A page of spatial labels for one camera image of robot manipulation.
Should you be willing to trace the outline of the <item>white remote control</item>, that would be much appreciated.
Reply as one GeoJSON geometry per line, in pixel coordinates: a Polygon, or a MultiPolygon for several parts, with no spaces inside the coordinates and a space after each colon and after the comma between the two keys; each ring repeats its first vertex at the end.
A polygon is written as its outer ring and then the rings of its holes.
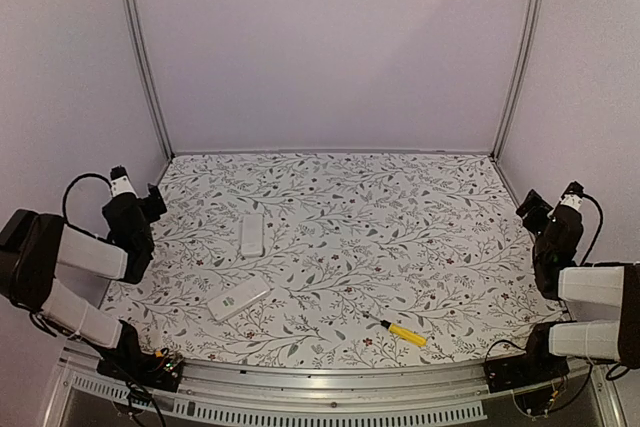
{"type": "Polygon", "coordinates": [[[261,257],[264,251],[264,218],[246,214],[240,222],[240,253],[246,258],[261,257]]]}

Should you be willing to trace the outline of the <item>yellow handled screwdriver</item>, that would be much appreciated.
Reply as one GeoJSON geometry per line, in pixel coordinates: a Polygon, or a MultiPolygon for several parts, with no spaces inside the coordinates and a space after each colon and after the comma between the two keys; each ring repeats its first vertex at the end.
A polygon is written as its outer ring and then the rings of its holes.
{"type": "Polygon", "coordinates": [[[363,316],[369,319],[374,320],[377,324],[379,324],[381,327],[385,328],[388,332],[390,332],[391,334],[399,337],[400,339],[403,339],[417,347],[425,347],[427,344],[427,340],[415,333],[412,332],[410,330],[407,330],[403,327],[398,326],[395,323],[392,323],[390,321],[387,320],[383,320],[383,319],[379,319],[378,317],[373,316],[372,314],[370,314],[369,312],[364,312],[363,316]]]}

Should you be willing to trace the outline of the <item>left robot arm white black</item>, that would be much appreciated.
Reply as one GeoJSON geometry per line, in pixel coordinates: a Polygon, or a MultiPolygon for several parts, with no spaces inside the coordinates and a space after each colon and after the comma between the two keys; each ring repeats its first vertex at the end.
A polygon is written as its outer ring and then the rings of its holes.
{"type": "Polygon", "coordinates": [[[16,210],[1,231],[2,296],[46,333],[84,341],[126,380],[141,380],[158,357],[142,349],[136,328],[74,292],[59,272],[71,268],[140,283],[155,249],[151,225],[166,211],[155,189],[145,198],[118,194],[102,209],[109,232],[101,238],[71,226],[62,215],[16,210]]]}

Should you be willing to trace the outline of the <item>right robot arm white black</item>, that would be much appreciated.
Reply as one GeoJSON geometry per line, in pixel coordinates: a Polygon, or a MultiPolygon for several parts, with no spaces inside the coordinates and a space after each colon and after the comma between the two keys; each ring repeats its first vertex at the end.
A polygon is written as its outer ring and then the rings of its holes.
{"type": "Polygon", "coordinates": [[[532,266],[539,293],[547,300],[599,304],[616,308],[616,320],[546,322],[536,325],[517,374],[537,383],[568,357],[611,363],[627,370],[639,368],[639,264],[590,262],[584,254],[577,262],[577,247],[584,233],[581,207],[593,204],[598,225],[587,248],[592,251],[604,224],[599,202],[572,182],[554,206],[530,190],[516,215],[533,235],[532,266]]]}

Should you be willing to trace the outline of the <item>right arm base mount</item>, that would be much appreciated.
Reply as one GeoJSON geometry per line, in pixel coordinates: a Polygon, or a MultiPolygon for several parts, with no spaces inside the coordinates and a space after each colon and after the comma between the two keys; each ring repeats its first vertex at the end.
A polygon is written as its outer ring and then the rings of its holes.
{"type": "Polygon", "coordinates": [[[528,354],[488,360],[483,369],[491,393],[550,382],[570,372],[565,357],[538,358],[528,354]]]}

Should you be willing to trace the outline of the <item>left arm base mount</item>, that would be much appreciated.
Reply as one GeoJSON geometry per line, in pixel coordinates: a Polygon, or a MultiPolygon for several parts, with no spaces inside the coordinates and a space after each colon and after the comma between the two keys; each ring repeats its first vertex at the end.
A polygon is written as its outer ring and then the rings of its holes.
{"type": "Polygon", "coordinates": [[[148,354],[117,349],[98,350],[101,359],[97,372],[103,376],[134,385],[167,392],[177,392],[183,371],[182,360],[162,351],[148,354]]]}

